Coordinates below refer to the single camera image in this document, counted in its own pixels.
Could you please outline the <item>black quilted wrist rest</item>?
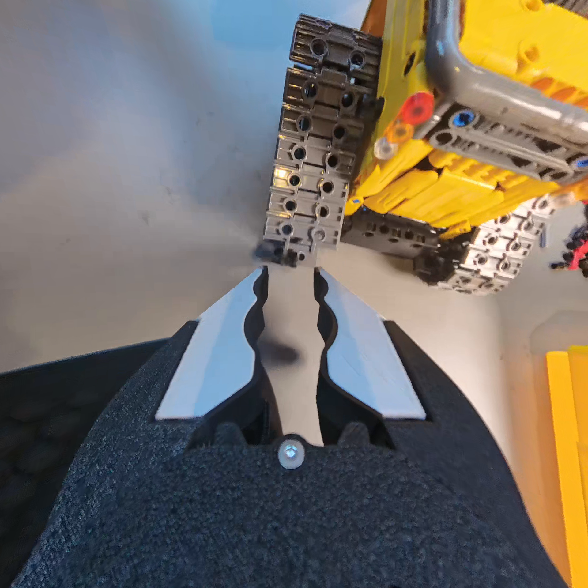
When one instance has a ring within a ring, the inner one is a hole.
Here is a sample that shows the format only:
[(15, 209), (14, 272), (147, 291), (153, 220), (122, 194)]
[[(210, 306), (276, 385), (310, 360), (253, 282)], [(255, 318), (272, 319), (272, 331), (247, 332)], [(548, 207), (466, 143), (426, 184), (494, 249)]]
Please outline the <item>black quilted wrist rest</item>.
[(167, 341), (1, 373), (1, 587), (12, 584), (44, 531), (99, 415)]

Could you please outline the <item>pile of small brick pins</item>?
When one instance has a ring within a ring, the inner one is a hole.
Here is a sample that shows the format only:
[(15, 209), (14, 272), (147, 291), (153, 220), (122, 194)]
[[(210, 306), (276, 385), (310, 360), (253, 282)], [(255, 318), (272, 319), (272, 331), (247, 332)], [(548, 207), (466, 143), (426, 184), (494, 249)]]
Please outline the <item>pile of small brick pins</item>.
[(549, 268), (554, 271), (579, 271), (587, 279), (587, 224), (572, 230), (561, 260), (550, 263)]

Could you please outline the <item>yellow storage bin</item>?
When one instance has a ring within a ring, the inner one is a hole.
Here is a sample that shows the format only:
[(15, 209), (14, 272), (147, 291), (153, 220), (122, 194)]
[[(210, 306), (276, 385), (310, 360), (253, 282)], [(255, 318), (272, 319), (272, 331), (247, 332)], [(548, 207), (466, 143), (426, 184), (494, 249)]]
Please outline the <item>yellow storage bin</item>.
[(571, 586), (587, 587), (587, 346), (546, 354)]

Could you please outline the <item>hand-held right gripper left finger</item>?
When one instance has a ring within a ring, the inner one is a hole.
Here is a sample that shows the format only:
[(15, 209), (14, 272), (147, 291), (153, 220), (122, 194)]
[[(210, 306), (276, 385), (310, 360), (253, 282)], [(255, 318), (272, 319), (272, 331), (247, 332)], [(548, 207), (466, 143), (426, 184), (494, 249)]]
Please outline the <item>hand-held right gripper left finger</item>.
[(254, 286), (264, 270), (255, 269), (198, 317), (155, 420), (205, 417), (253, 379), (255, 353), (245, 321), (259, 301)]

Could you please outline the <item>yellow toy brick bulldozer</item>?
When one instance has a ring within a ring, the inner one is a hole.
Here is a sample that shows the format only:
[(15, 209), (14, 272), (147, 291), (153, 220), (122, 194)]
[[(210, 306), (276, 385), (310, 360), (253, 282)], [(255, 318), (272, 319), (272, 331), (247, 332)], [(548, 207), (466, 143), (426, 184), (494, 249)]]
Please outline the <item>yellow toy brick bulldozer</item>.
[(587, 1), (371, 1), (382, 108), (346, 235), (423, 282), (503, 290), (587, 201)]

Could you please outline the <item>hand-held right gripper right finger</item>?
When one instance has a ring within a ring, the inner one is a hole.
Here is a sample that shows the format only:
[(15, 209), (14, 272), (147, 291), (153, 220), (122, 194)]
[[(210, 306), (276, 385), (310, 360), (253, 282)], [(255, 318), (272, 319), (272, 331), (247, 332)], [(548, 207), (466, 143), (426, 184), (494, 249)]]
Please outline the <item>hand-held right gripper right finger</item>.
[(323, 268), (313, 284), (326, 382), (384, 420), (425, 420), (384, 317)]

